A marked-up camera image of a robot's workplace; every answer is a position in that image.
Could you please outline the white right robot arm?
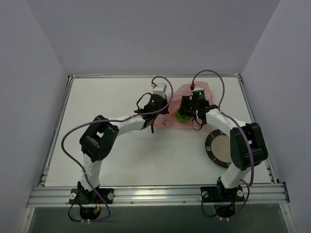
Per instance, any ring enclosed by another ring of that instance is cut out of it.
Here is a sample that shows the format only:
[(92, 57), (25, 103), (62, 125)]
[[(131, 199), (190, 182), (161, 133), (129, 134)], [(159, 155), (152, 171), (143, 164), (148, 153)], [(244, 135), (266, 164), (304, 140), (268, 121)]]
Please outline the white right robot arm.
[(227, 200), (233, 195), (233, 188), (245, 182), (250, 174), (251, 186), (255, 176), (255, 166), (268, 157), (267, 147), (260, 125), (237, 120), (221, 111), (220, 107), (209, 104), (203, 89), (193, 90), (189, 96), (182, 96), (178, 113), (203, 124), (211, 125), (229, 137), (231, 164), (220, 177), (221, 185), (216, 187), (216, 196)]

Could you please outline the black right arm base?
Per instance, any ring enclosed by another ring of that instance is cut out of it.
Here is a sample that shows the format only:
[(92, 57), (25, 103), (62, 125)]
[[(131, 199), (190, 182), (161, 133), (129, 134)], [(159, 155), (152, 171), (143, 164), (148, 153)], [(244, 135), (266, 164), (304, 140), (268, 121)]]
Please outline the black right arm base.
[[(234, 188), (225, 188), (219, 178), (215, 186), (201, 186), (201, 210), (206, 217), (219, 217), (229, 221), (238, 211), (236, 204), (244, 203), (245, 196), (240, 185)], [(214, 213), (207, 214), (205, 203), (213, 203)]]

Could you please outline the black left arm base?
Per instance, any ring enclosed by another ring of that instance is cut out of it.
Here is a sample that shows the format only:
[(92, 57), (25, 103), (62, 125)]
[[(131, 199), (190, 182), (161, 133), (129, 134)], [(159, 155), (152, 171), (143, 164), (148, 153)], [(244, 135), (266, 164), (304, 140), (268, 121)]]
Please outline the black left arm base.
[[(99, 222), (109, 219), (111, 210), (109, 205), (115, 197), (113, 188), (96, 187), (95, 191), (84, 189), (80, 182), (77, 187), (71, 189), (69, 195), (68, 217), (73, 222)], [(71, 215), (73, 206), (79, 206), (78, 217)]]

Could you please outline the green fake fruit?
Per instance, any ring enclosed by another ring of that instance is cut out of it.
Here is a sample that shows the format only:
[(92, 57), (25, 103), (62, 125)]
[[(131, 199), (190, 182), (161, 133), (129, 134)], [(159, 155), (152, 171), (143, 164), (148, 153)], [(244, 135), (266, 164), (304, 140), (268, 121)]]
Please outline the green fake fruit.
[(181, 123), (186, 123), (190, 120), (190, 117), (187, 116), (185, 113), (181, 112), (180, 109), (176, 111), (175, 117)]

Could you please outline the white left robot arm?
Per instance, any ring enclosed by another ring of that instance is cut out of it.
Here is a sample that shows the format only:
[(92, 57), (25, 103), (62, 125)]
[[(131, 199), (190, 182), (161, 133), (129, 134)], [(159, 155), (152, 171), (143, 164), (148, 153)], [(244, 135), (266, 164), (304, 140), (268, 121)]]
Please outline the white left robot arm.
[(167, 114), (168, 108), (156, 114), (130, 117), (125, 122), (103, 122), (91, 124), (80, 138), (83, 153), (83, 171), (79, 187), (82, 188), (80, 197), (86, 203), (94, 203), (98, 197), (99, 174), (102, 160), (111, 152), (118, 136), (132, 131), (153, 127), (159, 114)]

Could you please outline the pink floral plastic bag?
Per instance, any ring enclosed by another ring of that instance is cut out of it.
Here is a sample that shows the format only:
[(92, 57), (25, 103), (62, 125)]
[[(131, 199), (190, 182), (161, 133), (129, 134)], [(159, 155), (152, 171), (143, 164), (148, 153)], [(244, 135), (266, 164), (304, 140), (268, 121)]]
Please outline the pink floral plastic bag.
[[(209, 88), (208, 83), (206, 82), (194, 82), (196, 85), (201, 85), (205, 92), (205, 97), (209, 101), (209, 109), (213, 109), (213, 95)], [(190, 96), (191, 95), (191, 89), (190, 89), (190, 83), (182, 85), (179, 89), (174, 91), (173, 94), (169, 95), (167, 97), (168, 100), (171, 100), (169, 104), (169, 113), (165, 115), (158, 115), (156, 120), (153, 123), (153, 127), (155, 129), (178, 129), (178, 130), (186, 130), (186, 129), (193, 129), (193, 121), (200, 119), (202, 121), (202, 124), (198, 124), (198, 126), (203, 126), (207, 123), (205, 114), (203, 116), (191, 116), (190, 120), (186, 123), (179, 122), (176, 117), (176, 111), (180, 107), (182, 96)]]

